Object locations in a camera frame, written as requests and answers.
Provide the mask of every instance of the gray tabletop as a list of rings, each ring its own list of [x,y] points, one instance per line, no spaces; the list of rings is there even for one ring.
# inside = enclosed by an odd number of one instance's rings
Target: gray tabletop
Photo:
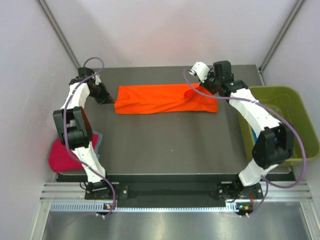
[[[184,68],[106,68],[100,78],[117,99],[119,86],[185,83]],[[255,65],[234,65],[232,71],[235,80],[261,85]],[[92,128],[103,133],[98,152],[109,174],[238,173],[248,162],[237,111],[218,103],[218,113],[117,115],[113,105],[88,98],[85,112]]]

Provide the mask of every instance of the cable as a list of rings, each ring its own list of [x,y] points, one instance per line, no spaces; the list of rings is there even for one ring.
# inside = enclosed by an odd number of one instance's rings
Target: cable
[[[269,183],[266,181],[266,182],[265,182],[265,193],[264,193],[264,196],[263,196],[263,198],[261,199],[261,202],[259,202],[258,206],[256,206],[256,208],[253,209],[253,211],[252,211],[250,214],[248,214],[248,217],[251,216],[252,214],[254,214],[255,212],[257,212],[258,209],[262,206],[262,204],[264,203],[264,201],[265,201],[266,198],[267,198],[268,191],[269,191]]]
[[[83,189],[83,190],[85,190],[85,191],[87,191],[87,189],[86,188],[84,188],[82,185],[81,185],[81,182],[79,182],[79,185],[80,185],[80,188],[81,189]]]
[[[77,89],[79,88],[79,86],[83,83],[85,83],[87,80],[93,78],[94,76],[98,75],[99,73],[101,73],[101,71],[104,69],[105,67],[105,63],[104,61],[99,58],[99,57],[90,57],[87,61],[85,61],[84,65],[85,66],[88,61],[92,60],[92,59],[97,59],[102,63],[102,67],[99,71],[93,73],[92,75],[86,77],[85,79],[83,79],[81,82],[78,83],[78,85],[74,88],[74,90],[72,91],[70,97],[68,98],[68,100],[66,101],[66,104],[64,106],[63,109],[63,133],[64,133],[64,141],[65,141],[65,147],[66,150],[68,152],[68,154],[70,155],[70,157],[72,157],[75,161],[77,161],[78,163],[81,163],[82,165],[86,166],[88,169],[90,169],[91,172],[93,172],[94,174],[96,174],[98,177],[102,178],[111,188],[112,191],[112,207],[110,209],[110,211],[105,215],[106,217],[109,216],[111,214],[111,212],[115,209],[116,207],[116,192],[114,187],[112,186],[111,182],[109,182],[108,179],[106,179],[105,176],[102,176],[100,173],[98,173],[96,170],[94,170],[91,166],[89,166],[87,163],[79,160],[77,157],[74,157],[74,155],[72,154],[71,150],[70,150],[70,146],[69,146],[69,142],[68,142],[68,132],[67,132],[67,109],[69,106],[69,103],[71,102],[75,92],[77,91]]]
[[[235,197],[231,200],[231,201],[228,201],[227,199],[225,199],[225,197],[223,195],[220,196],[222,198],[222,200],[224,200],[226,203],[234,203],[237,198],[239,197],[239,193],[236,193],[235,194]]]
[[[250,193],[250,203],[251,203],[251,206],[253,207],[254,204],[255,204],[255,198],[254,198],[254,195],[252,193]]]
[[[200,95],[203,95],[203,96],[206,96],[208,98],[212,98],[212,99],[221,99],[221,100],[238,100],[238,101],[245,101],[245,102],[248,102],[248,103],[252,103],[252,104],[256,104],[258,106],[260,106],[261,108],[264,108],[266,109],[268,112],[274,114],[281,122],[283,122],[293,133],[293,135],[296,137],[298,143],[299,143],[299,146],[301,148],[301,153],[302,153],[302,171],[301,171],[301,174],[300,176],[298,177],[298,179],[295,181],[295,183],[293,184],[290,184],[288,186],[282,186],[282,185],[277,185],[271,181],[269,181],[268,179],[266,179],[265,176],[261,176],[261,178],[268,184],[274,186],[274,187],[277,187],[277,188],[280,188],[280,189],[290,189],[290,188],[293,188],[295,186],[297,186],[298,184],[300,184],[300,182],[304,179],[305,175],[306,175],[306,171],[307,171],[307,156],[306,156],[306,151],[305,151],[305,148],[304,148],[304,144],[302,143],[302,140],[299,136],[299,134],[297,133],[297,131],[291,126],[291,124],[285,120],[280,114],[278,114],[276,111],[274,111],[273,109],[271,109],[270,107],[266,106],[266,105],[263,105],[262,103],[260,102],[252,102],[251,100],[249,99],[246,99],[246,98],[241,98],[241,97],[229,97],[229,96],[215,96],[215,95],[209,95],[209,94],[205,94],[199,90],[197,90],[195,87],[192,86],[192,84],[190,83],[190,81],[188,80],[187,78],[187,75],[186,73],[189,72],[189,69],[185,69],[183,71],[183,76],[184,76],[184,79],[185,81],[188,83],[189,87],[191,89],[193,89],[196,93],[200,94]]]

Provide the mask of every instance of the black bracket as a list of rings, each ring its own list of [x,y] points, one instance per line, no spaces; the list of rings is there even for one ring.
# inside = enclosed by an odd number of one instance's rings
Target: black bracket
[[[252,157],[256,164],[267,169],[281,164],[293,154],[294,134],[284,124],[277,127],[265,127],[252,149]]]
[[[224,182],[217,184],[219,198],[226,202],[234,202],[235,200],[248,200],[250,194],[254,199],[262,199],[262,189],[260,183],[253,186],[244,187],[241,191],[235,188],[233,182]]]
[[[65,146],[64,131],[64,110],[56,110],[53,112],[53,120],[61,143]],[[92,141],[93,132],[81,106],[76,106],[66,111],[67,139],[70,149],[85,147],[88,148],[89,142]]]
[[[94,74],[95,72],[88,68],[88,67],[79,67],[78,74],[76,78],[72,79],[69,85],[80,83],[85,78],[89,77],[90,75]],[[111,97],[110,93],[107,91],[106,86],[100,82],[96,85],[95,77],[91,77],[86,81],[86,84],[90,90],[90,97],[93,97],[98,104],[114,104],[115,100]]]
[[[101,180],[104,188],[102,189],[91,189],[90,183],[86,185],[87,190],[85,191],[84,199],[86,200],[111,200],[113,198],[112,196],[112,190],[110,189],[110,186],[104,181]],[[121,184],[112,184],[117,200],[126,200],[128,198],[129,194],[129,184],[127,183],[121,183]]]
[[[242,80],[234,79],[229,61],[217,61],[213,63],[204,82],[200,83],[211,94],[218,93],[219,96],[229,97],[239,89],[248,89],[248,86]]]

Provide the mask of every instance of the metal frame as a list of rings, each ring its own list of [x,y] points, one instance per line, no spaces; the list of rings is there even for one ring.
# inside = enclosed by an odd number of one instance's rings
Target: metal frame
[[[53,31],[55,32],[56,36],[58,37],[61,45],[63,46],[65,52],[68,54],[70,60],[74,64],[75,68],[80,68],[80,63],[75,56],[74,52],[72,51],[72,48],[70,47],[64,33],[62,32],[57,20],[55,19],[54,15],[52,14],[46,0],[36,0],[39,4],[40,8],[44,12],[47,20],[49,21]]]
[[[306,2],[306,0],[297,0],[295,5],[293,6],[288,18],[286,19],[286,21],[284,22],[279,34],[277,35],[277,37],[275,38],[271,48],[269,49],[268,53],[266,54],[266,56],[264,57],[261,66],[259,67],[260,72],[264,72],[264,70],[266,69],[268,63],[270,62],[271,58],[273,57],[273,55],[275,54],[276,50],[278,49],[278,46],[280,45],[280,43],[282,42],[282,40],[284,39],[284,36],[286,35],[286,33],[288,32],[288,29],[290,28],[290,26],[292,25],[292,23],[294,22],[297,14],[299,13],[300,9],[302,8],[303,4]]]
[[[305,223],[311,235],[311,239],[320,239],[320,218],[315,203],[313,201],[304,201],[300,202],[300,204],[304,215]]]
[[[259,77],[260,77],[260,81],[261,81],[261,84],[262,86],[266,86],[267,85],[267,82],[266,82],[266,78],[265,78],[265,75],[262,71],[260,71],[260,68],[257,67],[256,70],[258,71],[258,74],[259,74]]]
[[[276,181],[276,184],[290,185],[293,181]],[[266,183],[261,182],[262,191],[266,191]],[[31,232],[30,240],[40,240],[45,233],[45,227],[48,221],[49,211],[53,212],[107,212],[103,209],[104,204],[112,204],[111,200],[86,200],[86,191],[80,188],[79,182],[47,182],[43,187],[40,202],[37,210],[37,218]],[[174,208],[132,208],[116,207],[115,212],[236,212],[237,202],[245,203],[250,200],[237,200],[234,203],[226,203],[225,207],[174,207]],[[288,189],[279,189],[269,186],[268,196],[265,202],[298,202],[305,217],[306,225],[309,229],[312,239],[319,239],[320,220],[313,202],[309,187],[305,181],[296,187]]]

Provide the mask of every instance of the stainless steel floor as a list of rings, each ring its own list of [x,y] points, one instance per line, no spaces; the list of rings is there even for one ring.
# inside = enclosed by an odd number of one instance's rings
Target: stainless steel floor
[[[100,78],[117,99],[119,86],[185,83],[184,68],[108,68]],[[248,86],[261,85],[255,65],[234,65],[232,71]],[[113,105],[88,98],[85,112],[92,128],[103,133],[100,162],[109,174],[227,174],[248,164],[237,112],[225,101],[219,101],[218,113],[116,115]]]
[[[310,240],[299,203],[265,203],[255,215],[235,213],[114,213],[102,220],[51,212],[43,240]]]

